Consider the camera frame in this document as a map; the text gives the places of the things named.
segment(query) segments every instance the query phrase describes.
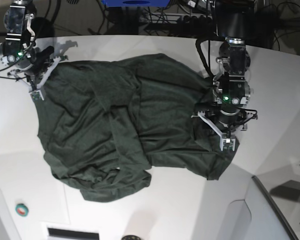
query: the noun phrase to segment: dark green cloth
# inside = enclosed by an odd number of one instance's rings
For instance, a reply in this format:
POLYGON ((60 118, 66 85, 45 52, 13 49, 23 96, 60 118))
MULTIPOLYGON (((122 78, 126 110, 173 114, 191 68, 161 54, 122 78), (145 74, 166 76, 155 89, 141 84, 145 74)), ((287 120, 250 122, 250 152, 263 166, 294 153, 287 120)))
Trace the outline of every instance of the dark green cloth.
POLYGON ((148 187, 152 166, 217 180, 234 152, 191 119, 208 81, 164 54, 58 65, 36 101, 38 137, 53 176, 85 200, 110 202, 148 187))

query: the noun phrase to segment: black rectangular slot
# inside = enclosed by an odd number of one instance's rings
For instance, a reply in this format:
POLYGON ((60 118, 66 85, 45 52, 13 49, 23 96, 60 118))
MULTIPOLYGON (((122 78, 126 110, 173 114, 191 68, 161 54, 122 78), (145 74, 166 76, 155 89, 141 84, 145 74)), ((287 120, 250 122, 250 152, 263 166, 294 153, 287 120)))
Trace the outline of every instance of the black rectangular slot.
POLYGON ((99 233, 48 228, 49 236, 74 240, 99 240, 99 233))

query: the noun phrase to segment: blue object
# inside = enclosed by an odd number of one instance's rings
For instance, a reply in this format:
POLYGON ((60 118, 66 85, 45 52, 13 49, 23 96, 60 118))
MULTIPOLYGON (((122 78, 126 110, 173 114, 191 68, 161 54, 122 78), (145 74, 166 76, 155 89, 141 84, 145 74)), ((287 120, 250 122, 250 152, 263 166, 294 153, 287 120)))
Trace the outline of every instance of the blue object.
POLYGON ((21 216, 21 217, 26 217, 29 213, 29 209, 27 208, 26 205, 24 204, 18 204, 16 207, 15 207, 15 211, 16 213, 21 216))
POLYGON ((107 7, 166 7, 170 0, 102 0, 107 7))

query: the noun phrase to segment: white table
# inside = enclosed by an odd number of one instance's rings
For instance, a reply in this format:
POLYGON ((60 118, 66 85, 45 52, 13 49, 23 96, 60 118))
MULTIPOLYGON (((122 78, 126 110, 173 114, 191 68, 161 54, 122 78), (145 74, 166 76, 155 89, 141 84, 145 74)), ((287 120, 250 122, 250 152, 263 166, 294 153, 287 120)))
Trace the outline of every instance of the white table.
MULTIPOLYGON (((51 44, 56 54, 60 45, 72 46, 65 53, 70 61, 118 61, 164 53, 196 72, 204 70, 190 38, 78 36, 41 39, 39 45, 51 44)), ((217 69, 219 45, 211 44, 212 69, 217 69)), ((207 44, 202 48, 206 55, 207 44)), ((258 110, 259 120, 249 122, 233 164, 220 180, 207 182, 186 169, 153 167, 150 187, 111 203, 84 201, 78 190, 52 177, 43 160, 38 117, 27 89, 0 79, 0 189, 22 240, 46 239, 47 225, 96 231, 101 240, 119 240, 130 233, 147 240, 201 235, 214 240, 228 204, 244 198, 252 175, 300 161, 300 134, 285 135, 287 130, 300 133, 300 121, 294 124, 300 116, 300 56, 249 46, 247 50, 249 84, 254 89, 248 107, 258 110), (268 159, 282 137, 292 137, 284 145, 285 155, 268 159), (15 213, 19 202, 29 207, 29 216, 15 213)))

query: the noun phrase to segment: black equipment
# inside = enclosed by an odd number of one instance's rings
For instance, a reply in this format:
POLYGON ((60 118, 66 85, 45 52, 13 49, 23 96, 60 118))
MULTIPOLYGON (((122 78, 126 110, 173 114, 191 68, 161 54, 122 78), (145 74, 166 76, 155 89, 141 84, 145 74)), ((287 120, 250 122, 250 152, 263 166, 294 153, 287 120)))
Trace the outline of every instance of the black equipment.
MULTIPOLYGON (((79 0, 67 0, 70 4, 77 4, 79 0)), ((61 1, 57 2, 57 11, 61 1)), ((251 0, 213 0, 210 2, 212 24, 216 36, 198 38, 195 46, 202 63, 211 79, 214 101, 198 103, 193 117, 201 118, 211 129, 220 136, 220 149, 235 150, 236 138, 234 131, 243 126, 247 129, 247 122, 256 119, 257 111, 245 107, 250 101, 251 90, 245 79, 245 72, 250 66, 250 56, 246 51, 245 40, 255 35, 255 2, 251 0), (210 40, 225 41, 219 49, 219 73, 214 75, 201 49, 201 43, 210 40)), ((206 17, 199 20, 209 26, 208 12, 206 17)), ((54 48, 48 46, 40 51, 34 48, 36 33, 32 29, 32 21, 37 14, 33 0, 14 0, 5 14, 4 25, 7 29, 5 42, 0 46, 1 62, 7 68, 16 66, 9 76, 14 76, 18 82, 25 84, 34 101, 44 100, 44 84, 52 70, 66 57, 51 59, 54 48), (28 83, 18 74, 24 73, 28 83)))

